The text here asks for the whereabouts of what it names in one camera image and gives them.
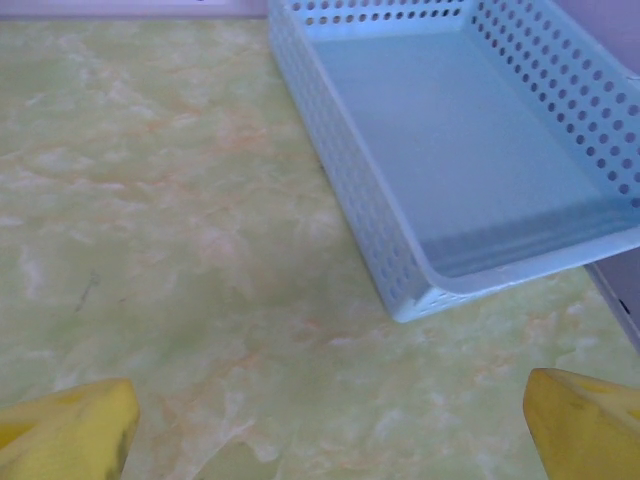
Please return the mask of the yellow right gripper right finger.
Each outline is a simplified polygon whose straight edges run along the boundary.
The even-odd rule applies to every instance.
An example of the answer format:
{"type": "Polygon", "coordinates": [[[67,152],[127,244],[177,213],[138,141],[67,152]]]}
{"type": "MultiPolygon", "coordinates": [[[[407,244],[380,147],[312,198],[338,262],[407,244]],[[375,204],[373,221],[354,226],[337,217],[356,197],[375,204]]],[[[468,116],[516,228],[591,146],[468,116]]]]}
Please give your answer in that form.
{"type": "Polygon", "coordinates": [[[523,412],[550,479],[639,477],[639,390],[553,369],[531,371],[523,412]]]}

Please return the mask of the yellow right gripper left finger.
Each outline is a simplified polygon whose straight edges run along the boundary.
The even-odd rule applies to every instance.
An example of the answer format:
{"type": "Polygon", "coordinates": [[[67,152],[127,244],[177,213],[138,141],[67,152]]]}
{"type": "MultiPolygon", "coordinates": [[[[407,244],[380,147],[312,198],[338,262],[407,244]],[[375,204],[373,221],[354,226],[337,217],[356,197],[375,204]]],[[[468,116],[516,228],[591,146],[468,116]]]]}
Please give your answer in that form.
{"type": "Polygon", "coordinates": [[[111,378],[1,408],[3,479],[119,479],[140,406],[111,378]]]}

